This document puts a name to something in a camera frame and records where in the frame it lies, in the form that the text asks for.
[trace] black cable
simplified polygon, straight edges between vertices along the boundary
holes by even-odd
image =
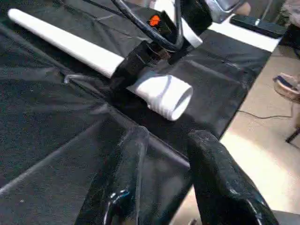
[[[248,114],[250,116],[253,116],[253,117],[255,117],[257,119],[261,119],[261,120],[271,119],[271,118],[292,118],[292,116],[284,116],[284,115],[274,115],[274,116],[260,117],[260,116],[254,115],[252,113],[243,111],[243,110],[238,110],[238,112]]]
[[[299,49],[298,48],[296,48],[296,47],[293,47],[293,50],[294,50],[294,53],[295,53],[295,55],[297,56],[297,58],[300,60],[300,54],[299,54]]]
[[[95,3],[94,1],[91,1],[91,0],[82,0],[82,1],[85,1],[86,3],[89,3],[91,5],[97,6],[97,7],[101,8],[101,9],[104,9],[106,11],[109,11],[109,12],[111,12],[113,14],[116,14],[116,15],[119,15],[119,16],[125,18],[125,16],[122,13],[120,13],[120,12],[118,12],[116,10],[113,10],[113,9],[111,9],[109,7],[106,7],[106,6],[100,5],[98,3]]]
[[[158,43],[164,49],[169,51],[179,51],[183,45],[183,30],[181,24],[181,6],[180,0],[175,0],[175,20],[176,20],[176,28],[177,28],[177,37],[176,43],[173,44],[172,42],[165,39],[161,36],[157,31],[155,31],[151,26],[144,23],[140,18],[138,18],[133,11],[123,2],[123,0],[111,0],[115,6],[127,17],[129,20],[132,21],[144,34],[150,37],[154,42]]]

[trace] black table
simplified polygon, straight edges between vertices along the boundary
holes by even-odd
[[[95,2],[104,7],[80,0],[0,3],[2,224],[73,224],[93,181],[109,191],[101,178],[113,175],[105,165],[122,156],[124,139],[147,146],[141,224],[168,224],[192,185],[187,133],[208,130],[220,138],[271,54],[203,33],[204,44],[176,65],[155,68],[195,90],[186,112],[170,122],[129,92],[113,97],[105,77],[6,16],[18,8],[125,57],[146,37],[114,14],[109,0]],[[144,20],[154,13],[131,8]]]

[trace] black plastic sheet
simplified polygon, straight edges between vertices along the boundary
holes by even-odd
[[[116,10],[108,0],[97,2]],[[219,138],[270,52],[207,31],[204,44],[176,65],[149,68],[194,87],[187,111],[170,122],[129,92],[112,97],[105,77],[6,16],[18,8],[121,56],[147,40],[110,11],[80,0],[64,3],[0,3],[0,223],[73,224],[91,184],[103,188],[97,174],[117,159],[120,138],[143,126],[149,144],[139,218],[168,224],[191,186],[188,133],[205,129]],[[131,7],[145,20],[154,12]]]

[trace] black device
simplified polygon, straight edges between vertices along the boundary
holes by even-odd
[[[230,19],[230,23],[271,38],[280,38],[286,31],[286,28],[283,26],[246,15],[234,15]]]

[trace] beige floor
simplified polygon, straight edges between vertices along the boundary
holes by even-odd
[[[300,60],[291,49],[278,47],[257,78],[241,110],[259,116],[290,115],[291,103],[273,89],[272,78],[300,73]],[[293,106],[294,114],[298,106]],[[300,137],[285,143],[294,131],[292,119],[259,120],[238,113],[221,142],[255,182],[273,210],[300,214]],[[187,225],[199,212],[194,190],[186,197],[173,225]]]

